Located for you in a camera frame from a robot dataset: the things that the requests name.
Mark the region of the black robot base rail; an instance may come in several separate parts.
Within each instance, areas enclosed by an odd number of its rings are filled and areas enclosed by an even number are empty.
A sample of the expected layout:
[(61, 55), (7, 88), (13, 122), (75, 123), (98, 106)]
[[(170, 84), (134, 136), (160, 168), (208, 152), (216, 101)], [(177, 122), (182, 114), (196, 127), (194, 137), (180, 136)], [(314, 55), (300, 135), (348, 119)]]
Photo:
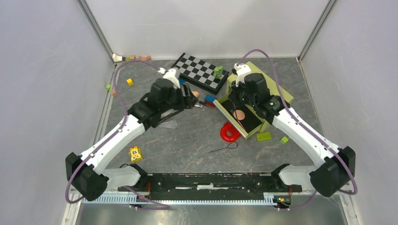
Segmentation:
[(272, 173), (152, 173), (142, 176), (136, 192), (151, 200), (261, 200), (264, 193), (298, 193)]

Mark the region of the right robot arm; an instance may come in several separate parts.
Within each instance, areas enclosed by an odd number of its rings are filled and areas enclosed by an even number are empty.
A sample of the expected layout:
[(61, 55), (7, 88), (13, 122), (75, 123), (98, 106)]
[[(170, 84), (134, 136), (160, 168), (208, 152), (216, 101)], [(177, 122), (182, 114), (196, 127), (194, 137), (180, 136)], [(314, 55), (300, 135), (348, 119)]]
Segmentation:
[(284, 191), (289, 185), (301, 185), (325, 197), (337, 191), (357, 194), (355, 151), (349, 146), (341, 148), (319, 134), (285, 101), (282, 93), (270, 94), (263, 74), (236, 74), (228, 97), (235, 105), (250, 105), (256, 115), (288, 135), (314, 164), (284, 167), (271, 178), (274, 190)]

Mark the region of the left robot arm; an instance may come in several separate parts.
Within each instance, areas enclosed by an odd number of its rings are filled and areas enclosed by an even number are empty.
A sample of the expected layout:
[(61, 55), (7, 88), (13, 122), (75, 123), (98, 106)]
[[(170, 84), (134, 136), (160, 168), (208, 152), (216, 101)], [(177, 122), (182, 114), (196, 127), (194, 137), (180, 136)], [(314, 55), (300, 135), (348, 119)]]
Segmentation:
[(107, 189), (130, 186), (142, 191), (147, 186), (147, 177), (133, 166), (108, 169), (108, 164), (127, 144), (161, 121), (168, 110), (183, 111), (192, 108), (198, 99), (188, 84), (178, 80), (159, 78), (138, 102), (134, 103), (122, 120), (101, 140), (80, 154), (74, 152), (65, 159), (68, 184), (65, 199), (71, 188), (75, 188), (84, 199), (96, 200)]

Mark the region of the round peach powder puff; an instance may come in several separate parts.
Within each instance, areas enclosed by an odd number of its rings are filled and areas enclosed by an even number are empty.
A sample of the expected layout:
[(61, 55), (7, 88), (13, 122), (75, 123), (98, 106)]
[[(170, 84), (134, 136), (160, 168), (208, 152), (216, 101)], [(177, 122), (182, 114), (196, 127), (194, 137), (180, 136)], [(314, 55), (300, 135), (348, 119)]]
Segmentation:
[(236, 120), (244, 120), (245, 113), (242, 110), (235, 110), (232, 114)]

